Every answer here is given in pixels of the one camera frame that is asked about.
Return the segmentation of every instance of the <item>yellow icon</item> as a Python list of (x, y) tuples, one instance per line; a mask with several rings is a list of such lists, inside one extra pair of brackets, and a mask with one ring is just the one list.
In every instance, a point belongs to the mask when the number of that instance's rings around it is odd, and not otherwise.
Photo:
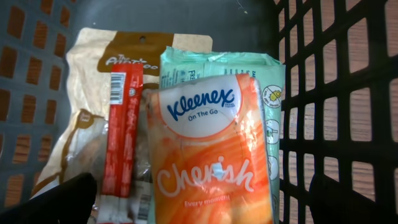
[(275, 101), (276, 99), (278, 99), (278, 98), (280, 97), (280, 95), (281, 95), (281, 92), (278, 91), (278, 90), (276, 90), (276, 91), (273, 91), (273, 92), (271, 93), (271, 95), (270, 95), (269, 98), (270, 98), (272, 101)]

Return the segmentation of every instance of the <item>orange swirl pattern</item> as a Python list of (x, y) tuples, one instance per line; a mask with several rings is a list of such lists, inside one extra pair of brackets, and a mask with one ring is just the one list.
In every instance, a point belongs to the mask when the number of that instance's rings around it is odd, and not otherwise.
[[(157, 224), (272, 223), (259, 88), (249, 75), (236, 78), (242, 93), (240, 112), (226, 129), (206, 138), (184, 138), (171, 131), (161, 117), (161, 92), (149, 95)], [(222, 177), (212, 169), (220, 163)]]

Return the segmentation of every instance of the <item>wooden floor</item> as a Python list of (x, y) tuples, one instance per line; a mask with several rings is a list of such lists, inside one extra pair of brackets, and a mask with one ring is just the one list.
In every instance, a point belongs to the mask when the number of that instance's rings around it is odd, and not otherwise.
[[(292, 17), (295, 14), (296, 0), (289, 0), (289, 15)], [(326, 30), (334, 21), (333, 0), (322, 0), (322, 29)], [(350, 10), (353, 6), (359, 3), (360, 0), (346, 0), (346, 9)], [(388, 47), (389, 55), (394, 56), (398, 54), (398, 0), (389, 0), (386, 6), (386, 21), (388, 30)], [(304, 33), (305, 45), (313, 40), (313, 21), (312, 10), (310, 10), (304, 17)], [(280, 30), (283, 28), (284, 12), (279, 15)], [(366, 20), (363, 19), (350, 28), (348, 32), (349, 42), (349, 64), (350, 72), (355, 72), (368, 66), (368, 40), (367, 40)], [(280, 42), (279, 52), (280, 60), (284, 62), (284, 40)], [(297, 28), (293, 28), (290, 32), (290, 54), (297, 53)], [(327, 44), (324, 49), (324, 63), (325, 63), (325, 83), (331, 82), (337, 77), (336, 68), (336, 43), (335, 41)], [(315, 88), (315, 59), (313, 56), (309, 57), (306, 62), (306, 90)], [(299, 93), (299, 71), (298, 67), (292, 69), (292, 96)], [(392, 116), (392, 137), (398, 141), (398, 79), (391, 82), (390, 85), (391, 99), (391, 116)], [(307, 105), (305, 108), (305, 139), (313, 139), (314, 129), (314, 104)], [(370, 92), (368, 88), (352, 92), (350, 100), (350, 117), (351, 117), (351, 138), (354, 141), (371, 141), (371, 109), (370, 109)], [(337, 98), (330, 98), (325, 101), (324, 112), (324, 138), (326, 140), (337, 139)], [(296, 137), (297, 130), (297, 110), (290, 111), (289, 128), (290, 138)], [(313, 156), (305, 155), (305, 188), (308, 190), (312, 176), (314, 174), (314, 160)], [(282, 167), (280, 169), (289, 169), (290, 181), (297, 185), (296, 172), (296, 155), (289, 154), (289, 167)], [(325, 158), (325, 174), (338, 180), (338, 161), (335, 158)], [(353, 163), (353, 188), (355, 191), (365, 195), (374, 200), (374, 179), (373, 168), (371, 164), (362, 162)], [(283, 179), (283, 173), (280, 172), (280, 178)], [(396, 195), (398, 195), (398, 170), (396, 170)], [(283, 207), (284, 195), (280, 195), (280, 219), (283, 221)], [(297, 223), (297, 200), (290, 198), (290, 223)], [(306, 223), (313, 223), (309, 208), (306, 212)]]

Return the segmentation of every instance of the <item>green packet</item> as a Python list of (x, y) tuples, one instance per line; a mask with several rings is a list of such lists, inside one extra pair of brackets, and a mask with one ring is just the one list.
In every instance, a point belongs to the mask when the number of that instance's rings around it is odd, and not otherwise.
[[(267, 124), (267, 154), (274, 220), (279, 222), (279, 129), (285, 65), (267, 54), (195, 53), (167, 47), (161, 55), (159, 88), (215, 75), (248, 73), (259, 80)], [(149, 217), (153, 218), (154, 201)]]

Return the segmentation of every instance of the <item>red wrapper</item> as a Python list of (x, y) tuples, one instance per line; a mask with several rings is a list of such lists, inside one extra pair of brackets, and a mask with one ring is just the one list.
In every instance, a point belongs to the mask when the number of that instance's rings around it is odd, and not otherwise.
[(143, 86), (142, 64), (113, 66), (108, 146), (98, 223), (132, 223), (127, 217), (134, 147)]

